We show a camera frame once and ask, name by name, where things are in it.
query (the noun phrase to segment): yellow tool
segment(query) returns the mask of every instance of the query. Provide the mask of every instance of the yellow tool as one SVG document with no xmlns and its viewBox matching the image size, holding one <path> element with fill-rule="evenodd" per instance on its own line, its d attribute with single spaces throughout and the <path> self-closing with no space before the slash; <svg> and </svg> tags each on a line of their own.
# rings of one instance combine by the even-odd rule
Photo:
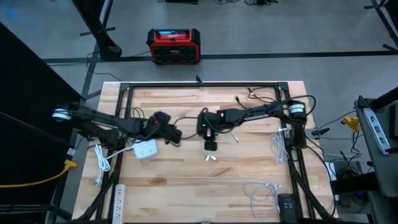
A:
<svg viewBox="0 0 398 224">
<path fill-rule="evenodd" d="M 350 118 L 349 116 L 346 116 L 341 121 L 341 123 L 347 125 L 349 128 L 351 128 L 356 133 L 361 131 L 361 125 L 360 125 L 359 119 L 357 117 Z"/>
</svg>

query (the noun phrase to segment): concrete floor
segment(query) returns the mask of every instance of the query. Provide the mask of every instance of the concrete floor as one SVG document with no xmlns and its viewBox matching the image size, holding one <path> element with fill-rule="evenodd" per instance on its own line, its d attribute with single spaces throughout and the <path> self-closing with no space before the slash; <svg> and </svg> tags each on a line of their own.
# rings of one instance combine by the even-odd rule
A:
<svg viewBox="0 0 398 224">
<path fill-rule="evenodd" d="M 114 0 L 108 27 L 111 38 L 123 49 L 123 56 L 148 50 L 151 28 L 197 28 L 201 32 L 202 54 L 250 54 L 286 52 L 336 52 L 383 50 L 394 46 L 375 10 L 364 10 L 363 0 L 280 0 L 271 6 L 246 6 L 243 1 L 217 5 L 200 0 L 199 5 L 171 4 L 155 0 Z M 0 1 L 0 21 L 42 58 L 85 57 L 92 52 L 92 36 L 80 37 L 88 29 L 70 1 Z M 85 65 L 53 67 L 76 91 L 81 92 Z M 110 72 L 123 81 L 194 80 L 303 80 L 307 93 L 316 96 L 313 112 L 321 125 L 351 111 L 358 95 L 377 97 L 397 86 L 398 57 L 323 57 L 203 60 L 198 65 L 157 66 L 152 62 L 99 63 L 95 72 Z M 94 75 L 89 93 L 109 75 Z M 87 102 L 92 108 L 99 97 Z M 350 130 L 339 122 L 329 125 L 329 138 L 349 138 Z M 347 140 L 321 140 L 327 154 L 341 150 L 349 154 Z M 362 139 L 359 161 L 367 170 L 369 160 Z M 326 160 L 335 159 L 326 156 Z M 85 150 L 75 156 L 82 164 Z M 70 172 L 63 207 L 73 210 L 81 169 Z M 364 215 L 339 209 L 344 220 L 366 221 Z"/>
</svg>

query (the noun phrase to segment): power strip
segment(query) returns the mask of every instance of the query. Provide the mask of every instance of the power strip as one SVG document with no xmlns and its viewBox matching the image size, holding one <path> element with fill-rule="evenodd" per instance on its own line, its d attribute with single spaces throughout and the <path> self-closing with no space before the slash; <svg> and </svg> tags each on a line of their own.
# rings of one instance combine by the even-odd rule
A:
<svg viewBox="0 0 398 224">
<path fill-rule="evenodd" d="M 115 190 L 113 202 L 113 218 L 112 224 L 123 224 L 123 208 L 124 208 L 124 195 L 126 194 L 126 186 L 118 184 Z"/>
<path fill-rule="evenodd" d="M 137 159 L 147 159 L 157 155 L 155 139 L 134 143 L 134 153 Z"/>
</svg>

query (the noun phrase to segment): wooden tabletop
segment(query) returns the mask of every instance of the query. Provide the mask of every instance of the wooden tabletop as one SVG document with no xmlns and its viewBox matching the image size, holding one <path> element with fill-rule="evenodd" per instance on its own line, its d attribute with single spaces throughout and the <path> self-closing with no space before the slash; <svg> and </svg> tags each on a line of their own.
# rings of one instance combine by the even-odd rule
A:
<svg viewBox="0 0 398 224">
<path fill-rule="evenodd" d="M 306 95 L 303 82 L 288 83 L 291 96 Z M 98 111 L 114 114 L 119 85 L 104 83 Z M 171 122 L 174 122 L 182 116 L 197 116 L 203 107 L 211 112 L 226 108 L 241 109 L 235 101 L 235 95 L 248 107 L 262 103 L 249 99 L 246 87 L 162 87 L 134 88 L 132 106 L 142 108 L 146 118 L 156 111 L 163 111 L 171 115 Z M 275 98 L 272 88 L 260 89 L 256 95 Z M 308 110 L 308 99 L 301 100 L 307 104 Z M 230 134 L 220 134 L 217 141 L 225 143 L 219 143 L 215 152 L 204 150 L 203 141 L 198 136 L 183 140 L 180 147 L 165 145 L 164 140 L 158 140 L 159 154 L 152 159 L 138 160 L 134 152 L 125 152 L 119 181 L 127 185 L 124 222 L 278 222 L 277 211 L 265 220 L 254 218 L 243 185 L 250 180 L 270 182 L 283 185 L 279 193 L 292 193 L 287 163 L 277 164 L 270 150 L 271 134 L 277 132 L 279 125 L 280 121 L 275 118 L 244 123 L 233 131 L 239 142 Z M 306 127 L 314 127 L 312 115 L 308 117 Z M 196 120 L 183 119 L 177 123 L 177 128 L 183 132 L 183 136 L 189 136 L 195 133 Z M 207 154 L 216 156 L 217 160 L 206 162 Z M 333 197 L 326 170 L 312 151 L 304 149 L 303 155 L 310 188 L 331 212 Z M 93 150 L 89 149 L 74 218 L 85 211 L 99 192 L 100 187 L 93 185 L 97 176 L 97 159 Z M 258 185 L 248 189 L 253 191 L 256 187 Z M 264 190 L 259 195 L 268 193 Z M 104 205 L 104 217 L 108 212 L 109 195 Z M 302 192 L 300 197 L 307 217 Z M 272 204 L 273 199 L 256 202 L 254 209 L 259 216 L 263 216 L 272 208 Z"/>
</svg>

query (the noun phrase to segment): black controller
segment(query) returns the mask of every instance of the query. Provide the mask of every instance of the black controller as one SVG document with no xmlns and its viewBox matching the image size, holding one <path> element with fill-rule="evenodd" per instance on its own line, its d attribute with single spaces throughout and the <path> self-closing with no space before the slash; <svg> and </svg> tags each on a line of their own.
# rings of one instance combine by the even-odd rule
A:
<svg viewBox="0 0 398 224">
<path fill-rule="evenodd" d="M 279 194 L 280 222 L 283 224 L 296 224 L 296 206 L 292 194 Z"/>
</svg>

